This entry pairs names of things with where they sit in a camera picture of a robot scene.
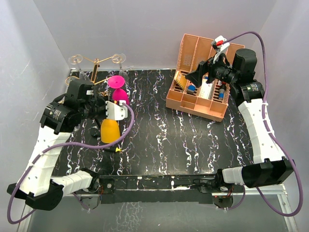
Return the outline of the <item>orange plastic wine glass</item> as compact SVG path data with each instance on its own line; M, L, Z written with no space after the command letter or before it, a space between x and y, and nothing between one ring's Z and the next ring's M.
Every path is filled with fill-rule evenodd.
M120 129L117 121L104 119L100 127L100 137L103 143L113 143L120 138Z

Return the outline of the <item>pink plastic wine glass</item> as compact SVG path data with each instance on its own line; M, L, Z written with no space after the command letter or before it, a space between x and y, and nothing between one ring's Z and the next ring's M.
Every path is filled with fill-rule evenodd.
M125 79L120 75L114 75L108 80L108 85L114 90L112 99L114 101L124 100L129 105L128 95L122 87L125 85Z

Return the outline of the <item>clear wine glass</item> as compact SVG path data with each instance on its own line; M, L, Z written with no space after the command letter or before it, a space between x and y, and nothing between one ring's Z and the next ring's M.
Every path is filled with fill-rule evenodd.
M83 56L80 54L76 54L76 55L72 55L69 58L69 63L72 65L75 65L77 68L77 71L79 72L79 78L83 79L83 80L87 80L89 81L89 77L87 76L87 74L82 71L81 67L80 67L80 63L83 61Z
M122 68L122 63L125 62L126 56L123 53L114 54L112 56L112 62L119 65L119 75L123 78L127 78L126 72Z
M70 82L71 82L72 80L75 80L75 79L78 79L78 77L76 77L76 76L69 76L69 77L66 78L65 84L66 84L67 86L69 86Z

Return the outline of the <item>gold wire wine glass rack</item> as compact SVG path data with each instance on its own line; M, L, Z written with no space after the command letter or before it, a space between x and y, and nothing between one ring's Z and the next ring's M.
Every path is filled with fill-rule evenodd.
M118 103L112 99L112 94L114 90L109 87L108 80L111 78L106 78L98 80L98 70L102 62L111 60L112 56L105 59L88 59L83 56L83 61L80 63L82 71L84 71L89 77L89 81L83 80L77 76L78 79L72 80L68 86L68 94L64 97L64 103L68 103L71 108L75 108L82 115L82 107L90 101L91 99L104 99L105 101L111 101ZM104 119L87 119L95 121L98 133L94 136L100 137L100 127Z

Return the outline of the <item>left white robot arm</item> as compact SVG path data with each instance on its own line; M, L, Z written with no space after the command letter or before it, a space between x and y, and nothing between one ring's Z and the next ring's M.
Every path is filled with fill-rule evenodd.
M105 99L95 93L91 81L74 79L68 90L49 103L40 119L39 135L27 168L16 184L7 192L25 200L33 209L50 211L61 199L73 192L86 189L94 193L100 181L93 171L84 169L63 177L52 177L61 150L70 146L68 138L85 119L105 113Z

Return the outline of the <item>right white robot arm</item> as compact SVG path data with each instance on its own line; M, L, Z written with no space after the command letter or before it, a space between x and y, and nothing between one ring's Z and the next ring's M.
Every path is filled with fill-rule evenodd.
M217 172L215 186L225 192L235 185L249 188L277 185L284 182L293 172L290 161L282 149L271 138L273 130L266 128L270 120L266 115L263 85L254 79L257 64L256 53L247 48L238 49L230 64L224 53L207 61L201 61L197 69L185 78L196 87L207 82L220 80L229 84L230 95L241 113L253 147L253 164L244 167L225 168Z

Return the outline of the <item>blue grey eraser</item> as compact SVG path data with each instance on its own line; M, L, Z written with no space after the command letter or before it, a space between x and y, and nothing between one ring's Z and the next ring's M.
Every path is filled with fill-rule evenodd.
M194 85L189 85L186 89L187 94L196 95L197 89Z

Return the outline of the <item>yellow spiral notebook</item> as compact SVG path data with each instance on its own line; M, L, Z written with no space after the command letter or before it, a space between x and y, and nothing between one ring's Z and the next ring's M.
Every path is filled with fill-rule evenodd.
M174 77L174 81L182 90L185 90L186 83L187 83L187 79L185 78L185 75L183 75L182 73L176 74L176 76Z

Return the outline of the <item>white staples box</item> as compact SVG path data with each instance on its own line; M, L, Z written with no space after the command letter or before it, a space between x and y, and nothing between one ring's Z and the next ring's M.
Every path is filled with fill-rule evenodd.
M199 97L203 99L211 99L213 83L208 83L208 79L205 77L202 80L202 85L199 90Z

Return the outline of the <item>peach desk organizer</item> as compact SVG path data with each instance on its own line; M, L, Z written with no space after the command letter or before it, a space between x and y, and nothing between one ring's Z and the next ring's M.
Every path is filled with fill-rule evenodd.
M221 122L228 107L229 85L214 80L207 83L208 75L202 77L201 87L186 80L185 75L195 71L201 61L214 57L213 39L185 34L180 44L176 73L166 97L166 107L195 116Z

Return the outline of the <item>black yellow screwdriver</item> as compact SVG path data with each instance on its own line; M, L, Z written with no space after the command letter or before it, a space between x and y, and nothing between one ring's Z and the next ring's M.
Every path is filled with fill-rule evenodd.
M108 148L104 148L103 150L105 151L109 151L109 152L113 152L113 153L117 153L117 152L121 152L122 150L118 147L108 147Z

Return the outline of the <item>aluminium frame rail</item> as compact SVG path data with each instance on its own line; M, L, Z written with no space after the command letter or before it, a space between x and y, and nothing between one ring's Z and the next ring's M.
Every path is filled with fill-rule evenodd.
M264 203L258 192L236 190L218 209L220 193L197 190L116 191L102 198L87 194L83 202L65 197L52 211L37 211L21 222L20 232L295 232L292 217L283 217Z

